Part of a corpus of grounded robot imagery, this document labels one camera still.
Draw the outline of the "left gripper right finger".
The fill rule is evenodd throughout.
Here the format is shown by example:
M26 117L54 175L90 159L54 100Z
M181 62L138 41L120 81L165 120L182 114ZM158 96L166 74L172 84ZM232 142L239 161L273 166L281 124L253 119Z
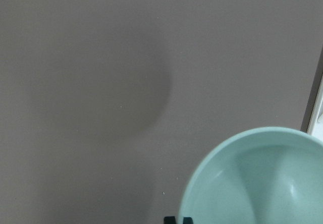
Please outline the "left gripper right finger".
M193 219L191 217L183 217L182 224L193 224Z

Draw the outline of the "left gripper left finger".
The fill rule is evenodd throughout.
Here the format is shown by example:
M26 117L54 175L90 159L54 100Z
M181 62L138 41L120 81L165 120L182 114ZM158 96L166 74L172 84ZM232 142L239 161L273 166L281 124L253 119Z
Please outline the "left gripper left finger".
M175 216L165 216L164 224L177 224Z

